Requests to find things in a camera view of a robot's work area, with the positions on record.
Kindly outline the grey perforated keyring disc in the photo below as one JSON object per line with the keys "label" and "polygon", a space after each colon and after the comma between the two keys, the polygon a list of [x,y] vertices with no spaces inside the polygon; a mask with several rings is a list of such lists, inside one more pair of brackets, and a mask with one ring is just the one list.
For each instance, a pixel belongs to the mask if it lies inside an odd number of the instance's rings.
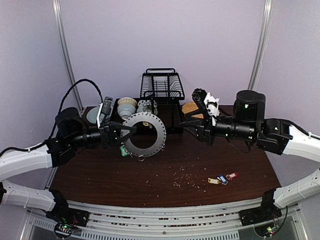
{"label": "grey perforated keyring disc", "polygon": [[129,155],[138,157],[140,162],[144,161],[147,157],[157,154],[165,147],[167,131],[164,123],[158,116],[149,112],[139,112],[129,116],[124,120],[123,124],[136,127],[136,133],[132,135],[135,138],[140,137],[150,140],[151,137],[155,137],[154,143],[145,148],[135,145],[131,140],[132,136],[122,143]]}

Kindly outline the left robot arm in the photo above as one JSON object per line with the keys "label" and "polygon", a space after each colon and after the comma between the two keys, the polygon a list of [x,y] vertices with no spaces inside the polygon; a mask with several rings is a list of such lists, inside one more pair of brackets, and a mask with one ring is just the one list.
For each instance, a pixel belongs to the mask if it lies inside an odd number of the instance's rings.
{"label": "left robot arm", "polygon": [[59,190],[39,190],[8,181],[8,178],[39,169],[67,164],[80,148],[125,144],[136,131],[125,114],[124,122],[105,120],[89,127],[75,107],[68,107],[55,117],[56,137],[30,148],[9,147],[0,153],[0,203],[39,209],[46,217],[67,226],[85,226],[88,212],[69,207]]}

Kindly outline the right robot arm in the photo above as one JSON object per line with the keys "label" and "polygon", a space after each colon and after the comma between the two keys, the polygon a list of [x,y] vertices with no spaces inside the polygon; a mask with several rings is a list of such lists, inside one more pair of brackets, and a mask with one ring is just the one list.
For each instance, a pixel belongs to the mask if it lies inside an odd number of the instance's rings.
{"label": "right robot arm", "polygon": [[[293,155],[318,162],[320,137],[294,122],[281,118],[265,118],[266,97],[253,90],[236,94],[233,114],[221,109],[219,99],[197,88],[192,93],[197,109],[184,115],[180,126],[198,141],[213,145],[215,137],[243,141],[247,148],[276,155]],[[243,226],[258,224],[282,216],[282,209],[320,192],[320,171],[290,185],[266,191],[258,207],[241,210]]]}

